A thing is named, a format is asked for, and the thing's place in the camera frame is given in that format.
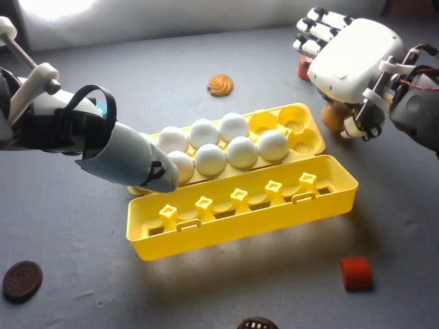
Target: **white backdrop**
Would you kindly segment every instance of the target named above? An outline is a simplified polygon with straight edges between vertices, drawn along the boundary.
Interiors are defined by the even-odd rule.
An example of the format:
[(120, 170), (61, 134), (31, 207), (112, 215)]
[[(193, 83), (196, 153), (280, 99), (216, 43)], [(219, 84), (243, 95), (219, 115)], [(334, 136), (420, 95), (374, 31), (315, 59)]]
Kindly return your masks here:
[(31, 50), (293, 25), (315, 5), (378, 16), (385, 0), (18, 0)]

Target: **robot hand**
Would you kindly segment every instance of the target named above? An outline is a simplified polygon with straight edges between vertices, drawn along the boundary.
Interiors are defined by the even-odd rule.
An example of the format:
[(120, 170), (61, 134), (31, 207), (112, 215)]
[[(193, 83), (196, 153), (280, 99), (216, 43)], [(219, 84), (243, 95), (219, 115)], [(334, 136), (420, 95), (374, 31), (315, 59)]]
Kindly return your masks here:
[(385, 114), (417, 143), (439, 151), (437, 130), (438, 70), (415, 66), (420, 50), (439, 51), (421, 44), (405, 51), (391, 29), (368, 19), (352, 19), (315, 7), (297, 23), (301, 34), (294, 48), (314, 58), (308, 76), (327, 101), (343, 103), (341, 135), (365, 141), (381, 134)]
[[(14, 42), (15, 36), (10, 20), (0, 17), (0, 45), (32, 69), (24, 79), (0, 68), (1, 150), (82, 154), (76, 163), (110, 182), (164, 193), (177, 188), (175, 164), (141, 134), (117, 122), (116, 101), (108, 90), (94, 85), (76, 94), (61, 90), (58, 71), (47, 63), (37, 65)], [(95, 99), (86, 97), (94, 90), (105, 96), (105, 118)]]

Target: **gray table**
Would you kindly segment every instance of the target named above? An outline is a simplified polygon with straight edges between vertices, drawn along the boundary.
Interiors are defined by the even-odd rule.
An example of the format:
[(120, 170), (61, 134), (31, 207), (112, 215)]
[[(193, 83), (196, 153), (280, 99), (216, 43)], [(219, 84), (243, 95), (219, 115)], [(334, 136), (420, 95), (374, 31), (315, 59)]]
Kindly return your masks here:
[[(439, 45), (438, 21), (386, 23), (413, 47)], [(369, 143), (325, 129), (323, 99), (297, 77), (295, 34), (267, 29), (38, 54), (66, 90), (110, 89), (119, 120), (141, 132), (304, 102), (325, 152), (359, 190), (347, 215), (145, 263), (126, 240), (126, 188), (70, 157), (1, 153), (0, 274), (29, 259), (45, 277), (26, 304), (0, 298), (0, 328), (231, 329), (249, 315), (280, 328), (437, 328), (439, 162), (388, 122)], [(0, 63), (27, 75), (14, 58)], [(207, 93), (218, 73), (234, 79), (230, 97)], [(375, 291), (343, 289), (338, 261), (352, 255), (369, 258)]]

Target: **brown ball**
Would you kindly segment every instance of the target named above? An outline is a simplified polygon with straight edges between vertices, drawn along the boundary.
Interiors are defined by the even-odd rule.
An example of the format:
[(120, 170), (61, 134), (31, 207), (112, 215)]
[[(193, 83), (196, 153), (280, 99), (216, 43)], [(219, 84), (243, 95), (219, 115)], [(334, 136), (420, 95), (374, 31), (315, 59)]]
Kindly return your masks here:
[(344, 117), (350, 113), (351, 110), (345, 104), (329, 101), (323, 106), (322, 121), (333, 132), (342, 132), (344, 130)]

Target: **egg carton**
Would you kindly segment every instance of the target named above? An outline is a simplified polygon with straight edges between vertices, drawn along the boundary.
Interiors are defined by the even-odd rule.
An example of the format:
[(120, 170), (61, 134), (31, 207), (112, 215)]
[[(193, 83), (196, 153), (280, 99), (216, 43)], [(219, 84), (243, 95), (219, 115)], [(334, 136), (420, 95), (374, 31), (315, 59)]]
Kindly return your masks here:
[(154, 260), (348, 212), (357, 187), (334, 157), (313, 156), (133, 199), (127, 239)]
[[(250, 130), (248, 138), (257, 147), (259, 146), (261, 135), (264, 132), (268, 130), (277, 130), (282, 133), (286, 137), (289, 145), (287, 155), (281, 160), (277, 161), (269, 161), (261, 156), (258, 156), (256, 162), (251, 167), (245, 169), (239, 169), (227, 162), (224, 170), (213, 176), (203, 175), (195, 168), (195, 172), (192, 177), (185, 182), (181, 182), (179, 186), (196, 184), (207, 180), (226, 178), (259, 168), (293, 162), (298, 159), (319, 154), (324, 150), (325, 144), (322, 135), (318, 130), (311, 111), (303, 103), (293, 103), (285, 106), (279, 106), (277, 108), (258, 110), (252, 113), (243, 114), (242, 117), (248, 123)], [(220, 128), (221, 119), (212, 122), (217, 129)], [(181, 131), (183, 131), (189, 137), (191, 133), (191, 126), (181, 128)], [(150, 138), (157, 143), (159, 136), (160, 133), (152, 134), (150, 135)], [(224, 153), (226, 153), (228, 144), (229, 143), (227, 141), (220, 137), (216, 145), (223, 150)], [(197, 150), (198, 149), (189, 143), (185, 153), (190, 157), (190, 159), (194, 160)], [(147, 189), (139, 186), (131, 186), (128, 188), (128, 190), (134, 195), (150, 193), (150, 191)]]

